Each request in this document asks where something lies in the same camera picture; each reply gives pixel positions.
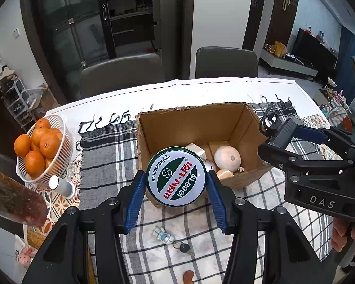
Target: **small white bottle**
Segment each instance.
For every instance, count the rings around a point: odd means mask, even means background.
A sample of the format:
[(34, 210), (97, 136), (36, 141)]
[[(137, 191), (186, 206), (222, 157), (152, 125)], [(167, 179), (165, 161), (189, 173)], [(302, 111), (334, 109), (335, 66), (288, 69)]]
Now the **small white bottle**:
[(51, 190), (63, 195), (68, 200), (72, 199), (76, 193), (76, 188), (73, 184), (56, 175), (50, 177), (49, 187)]

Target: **floor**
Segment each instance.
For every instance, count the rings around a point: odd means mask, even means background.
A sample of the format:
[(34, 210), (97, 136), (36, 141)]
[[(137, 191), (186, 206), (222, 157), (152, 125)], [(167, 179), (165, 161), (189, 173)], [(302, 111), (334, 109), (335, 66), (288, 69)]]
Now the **floor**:
[(320, 83), (309, 81), (302, 78), (287, 77), (284, 75), (273, 75), (273, 74), (269, 75), (268, 70), (265, 69), (262, 65), (258, 65), (258, 72), (259, 72), (258, 75), (259, 78), (279, 78), (279, 79), (295, 80), (296, 83), (310, 96), (311, 99), (314, 98), (314, 95), (318, 91), (318, 89), (322, 88), (322, 85)]

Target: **green and white tin lid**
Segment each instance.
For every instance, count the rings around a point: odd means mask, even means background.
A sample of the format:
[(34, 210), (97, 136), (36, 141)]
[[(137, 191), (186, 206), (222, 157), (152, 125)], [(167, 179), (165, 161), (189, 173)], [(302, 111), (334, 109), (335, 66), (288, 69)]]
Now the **green and white tin lid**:
[(184, 147), (169, 147), (158, 152), (150, 160), (146, 175), (150, 194), (166, 206), (188, 205), (205, 188), (203, 161)]

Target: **bayer logo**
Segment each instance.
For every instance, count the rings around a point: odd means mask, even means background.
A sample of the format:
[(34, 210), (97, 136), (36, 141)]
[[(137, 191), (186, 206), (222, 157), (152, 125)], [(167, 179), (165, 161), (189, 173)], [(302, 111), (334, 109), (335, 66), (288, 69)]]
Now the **bayer logo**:
[(171, 175), (172, 175), (171, 169), (169, 169), (169, 168), (164, 169), (163, 172), (162, 172), (162, 175), (163, 175), (163, 177), (165, 177), (165, 178), (171, 177)]

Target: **black and white checkered cloth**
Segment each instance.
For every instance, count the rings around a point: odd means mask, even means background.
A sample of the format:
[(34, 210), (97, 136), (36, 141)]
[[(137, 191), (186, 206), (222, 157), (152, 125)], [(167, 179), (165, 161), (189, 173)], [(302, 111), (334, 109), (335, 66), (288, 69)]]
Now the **black and white checkered cloth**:
[[(261, 117), (268, 104), (251, 104)], [(298, 118), (290, 102), (276, 102), (272, 111), (281, 120)], [(121, 187), (131, 183), (137, 172), (137, 142), (131, 130), (135, 122), (109, 124), (82, 133), (82, 168), (80, 209), (98, 206)], [(312, 143), (293, 139), (288, 147), (305, 159), (322, 159)], [(327, 216), (284, 201), (285, 177), (276, 168), (235, 194), (246, 198), (258, 208), (273, 209), (284, 206), (304, 232), (318, 257), (329, 252), (330, 221)], [(155, 226), (164, 227), (177, 241), (188, 243), (192, 254), (165, 246), (151, 235)], [(141, 206), (137, 225), (128, 235), (122, 235), (125, 264), (132, 284), (183, 283), (183, 273), (193, 270), (194, 282), (221, 283), (226, 271), (233, 236), (225, 236), (216, 226), (208, 199), (199, 198), (183, 208), (156, 208), (146, 199)], [(89, 246), (96, 270), (94, 235)], [(264, 232), (259, 232), (255, 283), (262, 282), (264, 263)]]

